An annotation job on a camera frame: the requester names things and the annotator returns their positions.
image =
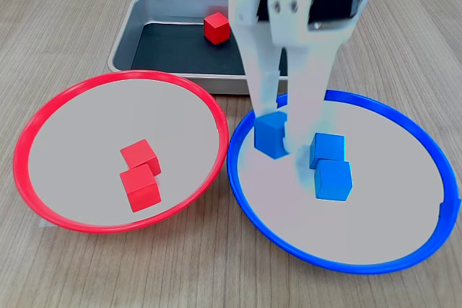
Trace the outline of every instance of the gray tray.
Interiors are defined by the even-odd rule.
[[[215,12],[227,16],[227,5],[228,0],[133,0],[110,52],[110,70],[132,69],[145,25],[203,25],[204,18]],[[190,79],[211,94],[248,94],[243,75],[166,72]],[[279,92],[286,91],[287,78],[281,76]]]

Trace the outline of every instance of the white robotic arm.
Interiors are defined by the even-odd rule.
[[[357,3],[349,5],[354,10],[351,16],[335,18],[327,6],[326,11],[314,14],[321,18],[326,14],[327,20],[314,22],[310,21],[313,0],[229,0],[230,26],[256,117],[276,111],[279,62],[282,48],[286,49],[284,147],[289,153],[313,139],[337,51],[351,37],[368,0],[352,1]],[[262,13],[267,13],[267,20],[259,18]]]

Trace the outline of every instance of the metal tray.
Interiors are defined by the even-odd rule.
[[[213,14],[215,12],[220,12],[223,15],[227,16],[227,5],[228,0],[133,0],[128,9],[125,20],[123,21],[122,28],[118,33],[118,36],[115,40],[114,46],[110,52],[109,57],[109,68],[111,71],[125,71],[132,69],[147,69],[147,70],[161,70],[157,68],[156,64],[153,64],[152,61],[147,61],[149,57],[155,58],[155,51],[150,51],[147,55],[147,59],[138,59],[136,65],[134,61],[137,53],[139,53],[140,40],[142,39],[142,33],[145,26],[150,24],[160,24],[160,25],[194,25],[202,26],[204,23],[204,18]],[[179,45],[181,45],[181,38],[173,38],[176,40]],[[212,57],[210,63],[204,62],[202,64],[197,64],[197,67],[193,65],[193,69],[197,71],[189,71],[188,73],[183,73],[181,71],[175,71],[175,67],[168,67],[164,64],[160,64],[164,69],[161,71],[175,74],[177,76],[185,77],[191,81],[199,84],[205,90],[211,94],[248,94],[247,81],[245,79],[243,69],[241,74],[227,74],[226,70],[223,69],[223,73],[220,70],[220,66],[227,66],[227,63],[220,65],[220,62],[217,61],[225,55],[221,52],[220,54],[214,55],[212,50],[226,50],[230,49],[234,56],[238,56],[239,64],[242,65],[240,56],[238,55],[237,46],[235,41],[233,43],[232,39],[227,45],[235,45],[234,48],[228,46],[220,46],[220,48],[205,48],[204,50],[211,50],[207,54],[211,53]],[[207,45],[206,40],[198,41],[200,45]],[[157,46],[157,52],[159,54],[169,54],[170,56],[178,56],[178,61],[183,62],[186,57],[181,56],[185,54],[187,50],[177,49],[171,54],[162,52],[159,50],[159,45],[162,43],[155,43]],[[212,67],[212,64],[216,65],[212,70],[213,74],[204,73],[207,68],[207,64]],[[287,91],[287,77],[281,76],[279,82],[279,92]]]

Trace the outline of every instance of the wooden table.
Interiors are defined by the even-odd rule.
[[[240,210],[225,167],[193,205],[137,232],[39,227],[13,180],[17,138],[58,92],[108,72],[130,1],[0,0],[0,307],[462,307],[460,219],[409,270],[334,273],[268,241]],[[461,185],[462,0],[371,0],[329,87],[415,120]],[[233,131],[250,101],[217,99]]]

